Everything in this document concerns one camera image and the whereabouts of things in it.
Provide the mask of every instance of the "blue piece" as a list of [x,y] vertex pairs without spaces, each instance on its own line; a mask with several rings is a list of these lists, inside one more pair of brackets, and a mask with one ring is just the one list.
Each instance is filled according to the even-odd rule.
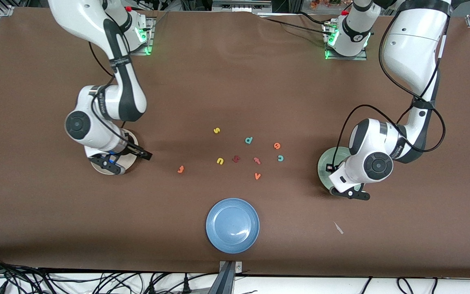
[[206,234],[211,244],[230,254],[248,250],[259,236],[259,227],[255,209],[238,198],[219,201],[206,219]]

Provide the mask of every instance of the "white surface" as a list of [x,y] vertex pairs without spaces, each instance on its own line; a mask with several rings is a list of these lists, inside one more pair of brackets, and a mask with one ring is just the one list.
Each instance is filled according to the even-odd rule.
[[[52,277],[65,279],[94,279],[100,274],[53,274]],[[151,274],[142,274],[145,287],[150,281]],[[155,285],[155,290],[160,292],[169,289],[183,281],[183,274],[171,274]],[[190,281],[191,289],[203,289],[211,286],[215,275],[205,276]],[[255,292],[256,294],[358,294],[366,283],[367,278],[304,278],[304,277],[237,277],[235,281],[234,294],[244,294]],[[408,279],[414,294],[430,294],[434,283],[433,279]],[[58,283],[63,289],[74,294],[89,294],[97,286],[98,281],[88,283]],[[141,282],[138,277],[126,281],[134,292],[139,292]],[[402,288],[406,291],[405,283],[401,282]],[[101,290],[106,293],[110,287]],[[182,290],[182,287],[175,289],[174,293]],[[125,287],[114,290],[115,294],[128,294]],[[14,286],[8,286],[6,294],[17,294]],[[373,278],[366,290],[366,294],[401,294],[397,288],[397,279],[393,278]],[[470,279],[439,279],[435,294],[470,294]]]

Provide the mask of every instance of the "white robot link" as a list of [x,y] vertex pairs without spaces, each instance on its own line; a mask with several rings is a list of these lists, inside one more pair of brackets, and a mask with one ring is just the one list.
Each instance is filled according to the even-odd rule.
[[323,155],[319,164],[324,165],[329,181],[323,178],[321,167],[319,175],[332,195],[368,200],[369,194],[362,191],[364,184],[386,179],[394,160],[409,163],[427,151],[427,128],[440,80],[435,55],[440,39],[438,59],[442,55],[450,4],[451,0],[355,0],[348,15],[333,20],[338,23],[338,37],[328,45],[343,56],[353,56],[367,42],[380,7],[397,9],[379,57],[383,56],[386,66],[410,86],[410,93],[417,94],[406,125],[364,119],[351,132],[346,158],[333,162],[336,149],[326,151],[330,156],[325,154],[323,162]]
[[117,85],[110,80],[107,85],[82,88],[75,109],[65,120],[65,130],[84,145],[86,157],[97,171],[122,175],[137,157],[151,158],[131,132],[112,123],[137,121],[146,111],[146,97],[129,56],[129,49],[142,44],[139,32],[146,17],[128,13],[120,0],[49,0],[49,5],[60,26],[106,53],[117,80]]

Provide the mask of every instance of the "brown table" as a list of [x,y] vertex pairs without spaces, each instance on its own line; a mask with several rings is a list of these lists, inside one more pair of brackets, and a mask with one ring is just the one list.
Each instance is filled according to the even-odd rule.
[[[300,16],[282,19],[316,28]],[[153,159],[105,176],[63,125],[79,90],[107,76],[88,43],[60,28],[48,9],[16,8],[0,22],[0,258],[180,272],[210,272],[236,259],[252,274],[470,277],[470,29],[463,19],[451,21],[440,67],[443,145],[395,163],[388,179],[366,186],[369,201],[330,196],[317,176],[319,156],[336,144],[354,106],[373,104],[397,118],[410,103],[378,65],[389,21],[375,24],[369,60],[349,62],[325,60],[317,33],[250,13],[170,13],[153,54],[133,58],[149,108],[126,128]],[[380,118],[358,111],[344,137],[367,117]],[[435,117],[428,147],[440,131]],[[216,250],[205,233],[209,209],[227,197],[249,201],[261,220],[256,243],[238,255]]]

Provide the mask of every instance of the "round joint cover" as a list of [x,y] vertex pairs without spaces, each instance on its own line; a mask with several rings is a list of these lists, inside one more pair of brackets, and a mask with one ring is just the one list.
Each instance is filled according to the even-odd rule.
[[375,152],[366,157],[364,170],[370,179],[384,179],[393,170],[393,160],[386,153]]
[[82,111],[74,111],[65,121],[67,133],[75,140],[81,140],[90,130],[90,118]]

